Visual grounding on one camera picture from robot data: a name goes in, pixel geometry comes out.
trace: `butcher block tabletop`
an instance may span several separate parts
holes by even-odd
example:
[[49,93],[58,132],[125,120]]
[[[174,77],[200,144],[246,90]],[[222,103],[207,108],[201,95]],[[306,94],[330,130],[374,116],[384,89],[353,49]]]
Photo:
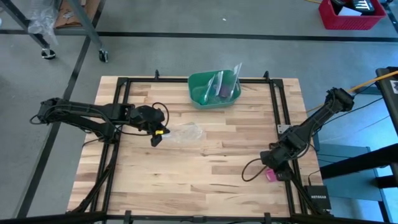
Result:
[[[112,103],[118,78],[102,77],[96,105]],[[283,81],[291,122],[300,124],[307,114],[299,81]],[[265,174],[251,182],[241,179],[243,167],[268,150],[270,142],[277,141],[269,85],[250,83],[241,84],[241,88],[240,98],[231,107],[196,110],[186,83],[132,83],[128,103],[164,103],[170,111],[167,127],[171,132],[181,124],[195,123],[203,133],[199,139],[165,138],[157,147],[150,145],[150,136],[123,134],[108,214],[124,215],[131,210],[134,215],[263,217],[264,212],[269,212],[272,217],[289,217],[284,182],[269,182]],[[279,111],[283,120],[281,107]],[[123,131],[137,132],[127,126]],[[85,141],[92,139],[96,136],[88,134]],[[83,148],[68,210],[77,207],[94,186],[102,150],[103,143],[98,141]],[[319,169],[312,148],[298,163],[304,183],[309,174]],[[252,163],[245,178],[261,168],[260,161]],[[322,184],[320,173],[311,175],[311,181]],[[299,212],[297,191],[292,188]],[[104,187],[97,210],[102,208],[103,196]]]

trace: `yellow cable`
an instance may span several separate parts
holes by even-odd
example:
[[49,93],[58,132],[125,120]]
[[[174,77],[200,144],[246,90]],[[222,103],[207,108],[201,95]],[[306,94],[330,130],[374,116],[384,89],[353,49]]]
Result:
[[314,0],[304,0],[304,1],[314,2],[314,3],[318,3],[318,4],[322,3],[322,2],[318,2],[318,1],[314,1]]
[[[380,80],[385,79],[385,78],[389,78],[389,77],[391,77],[391,76],[393,76],[393,75],[397,75],[397,74],[398,74],[398,71],[395,71],[395,72],[391,72],[391,73],[382,75],[382,76],[377,77],[377,78],[373,78],[373,79],[371,79],[371,80],[369,80],[369,81],[367,81],[367,82],[364,82],[364,83],[362,83],[362,84],[360,84],[360,85],[357,85],[357,86],[354,87],[354,88],[349,89],[347,92],[348,92],[348,93],[352,93],[352,92],[354,92],[355,90],[357,90],[357,89],[359,89],[359,88],[361,88],[361,87],[364,87],[364,86],[366,86],[366,85],[368,85],[368,84],[371,84],[371,83],[380,81]],[[314,110],[320,108],[321,106],[323,106],[323,104],[318,105],[318,106],[316,106],[316,107],[314,107],[314,108],[312,108],[312,109],[310,109],[310,110],[307,110],[306,112],[309,113],[309,112],[311,112],[311,111],[314,111]]]

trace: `pink object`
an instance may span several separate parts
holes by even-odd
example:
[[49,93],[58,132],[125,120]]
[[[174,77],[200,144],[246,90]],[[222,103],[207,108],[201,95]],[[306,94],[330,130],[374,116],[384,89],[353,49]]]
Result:
[[375,14],[373,16],[337,16],[330,0],[323,0],[319,6],[323,25],[333,30],[368,30],[386,16],[379,0],[371,0]]
[[267,170],[266,170],[266,176],[267,176],[267,179],[268,179],[270,182],[278,181],[278,180],[276,179],[276,175],[275,175],[273,169],[267,169]]

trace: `red crate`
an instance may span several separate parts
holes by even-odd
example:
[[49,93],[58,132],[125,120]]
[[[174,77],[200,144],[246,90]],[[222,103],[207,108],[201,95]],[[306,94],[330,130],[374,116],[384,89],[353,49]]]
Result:
[[323,0],[319,6],[323,25],[333,30],[368,30],[386,16],[379,0],[371,0],[376,13],[373,16],[337,16],[330,0]]

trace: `caster wheel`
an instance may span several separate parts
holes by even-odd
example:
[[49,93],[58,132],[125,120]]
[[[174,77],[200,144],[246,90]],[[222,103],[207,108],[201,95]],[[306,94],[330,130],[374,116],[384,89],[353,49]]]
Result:
[[42,50],[42,58],[52,60],[55,58],[55,52],[53,50]]
[[108,52],[106,50],[99,51],[99,60],[102,62],[108,62]]

